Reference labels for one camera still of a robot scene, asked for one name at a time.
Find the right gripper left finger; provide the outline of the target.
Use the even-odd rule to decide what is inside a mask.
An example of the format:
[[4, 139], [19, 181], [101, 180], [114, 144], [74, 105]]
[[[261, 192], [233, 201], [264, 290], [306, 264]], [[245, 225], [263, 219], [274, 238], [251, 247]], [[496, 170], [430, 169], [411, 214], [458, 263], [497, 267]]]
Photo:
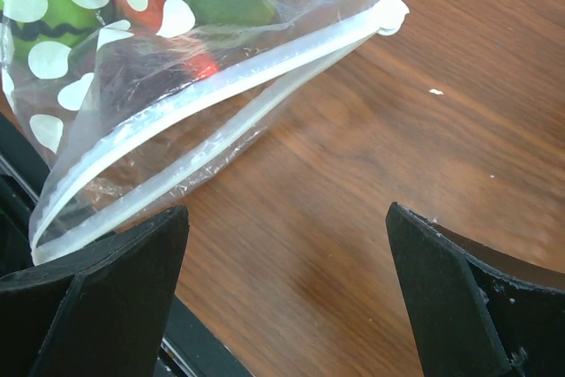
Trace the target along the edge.
[[151, 376], [189, 232], [171, 207], [1, 278], [3, 376]]

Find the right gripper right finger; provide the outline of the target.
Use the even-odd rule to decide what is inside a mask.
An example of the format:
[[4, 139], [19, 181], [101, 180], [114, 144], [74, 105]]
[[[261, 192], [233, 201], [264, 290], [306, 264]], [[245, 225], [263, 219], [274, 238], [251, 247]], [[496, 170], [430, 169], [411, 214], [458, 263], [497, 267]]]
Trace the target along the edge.
[[426, 376], [562, 376], [564, 275], [396, 202], [388, 242]]

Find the polka dot zip bag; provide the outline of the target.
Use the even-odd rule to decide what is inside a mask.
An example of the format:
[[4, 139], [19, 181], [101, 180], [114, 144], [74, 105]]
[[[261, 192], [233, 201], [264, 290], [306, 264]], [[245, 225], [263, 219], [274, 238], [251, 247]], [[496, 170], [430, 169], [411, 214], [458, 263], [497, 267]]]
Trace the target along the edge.
[[113, 0], [68, 48], [14, 55], [1, 20], [1, 83], [48, 165], [29, 218], [46, 263], [184, 196], [262, 134], [306, 82], [369, 38], [397, 33], [403, 0], [277, 0], [265, 26], [195, 25], [169, 48]]

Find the green fake fruit ball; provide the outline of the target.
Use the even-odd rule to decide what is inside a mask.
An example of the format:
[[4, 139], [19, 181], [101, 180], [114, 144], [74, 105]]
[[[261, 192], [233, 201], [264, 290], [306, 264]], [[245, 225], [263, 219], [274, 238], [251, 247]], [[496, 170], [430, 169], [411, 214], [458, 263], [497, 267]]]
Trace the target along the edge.
[[9, 28], [14, 55], [25, 60], [38, 43], [68, 48], [102, 26], [98, 12], [110, 0], [1, 0], [1, 20]]

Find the red fake chili pepper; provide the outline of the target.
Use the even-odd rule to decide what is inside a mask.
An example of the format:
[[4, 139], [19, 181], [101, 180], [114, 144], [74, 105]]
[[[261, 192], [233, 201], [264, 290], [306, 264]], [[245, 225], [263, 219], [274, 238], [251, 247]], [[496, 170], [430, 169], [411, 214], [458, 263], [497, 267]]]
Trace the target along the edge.
[[183, 0], [113, 0], [126, 18], [164, 39], [169, 48], [178, 47], [176, 38], [188, 33], [195, 17]]

